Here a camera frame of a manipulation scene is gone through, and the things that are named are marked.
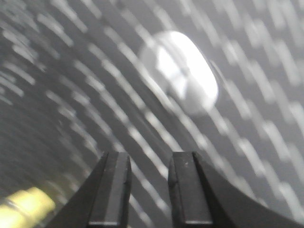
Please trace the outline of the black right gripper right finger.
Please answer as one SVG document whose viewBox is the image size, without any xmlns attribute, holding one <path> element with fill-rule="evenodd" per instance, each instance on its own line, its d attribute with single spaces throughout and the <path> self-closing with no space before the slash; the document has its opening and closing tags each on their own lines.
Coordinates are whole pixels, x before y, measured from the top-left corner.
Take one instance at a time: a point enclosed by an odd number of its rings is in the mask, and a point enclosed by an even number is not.
<svg viewBox="0 0 304 228">
<path fill-rule="evenodd" d="M 172 154 L 168 188 L 175 228 L 303 227 L 251 199 L 197 152 Z"/>
</svg>

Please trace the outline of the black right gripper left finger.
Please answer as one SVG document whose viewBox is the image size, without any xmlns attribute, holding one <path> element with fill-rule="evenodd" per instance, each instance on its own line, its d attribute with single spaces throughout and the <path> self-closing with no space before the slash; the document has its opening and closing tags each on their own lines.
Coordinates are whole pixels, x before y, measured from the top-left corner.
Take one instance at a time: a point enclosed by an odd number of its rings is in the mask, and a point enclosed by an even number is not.
<svg viewBox="0 0 304 228">
<path fill-rule="evenodd" d="M 132 175 L 129 155 L 105 152 L 48 228 L 125 228 Z"/>
</svg>

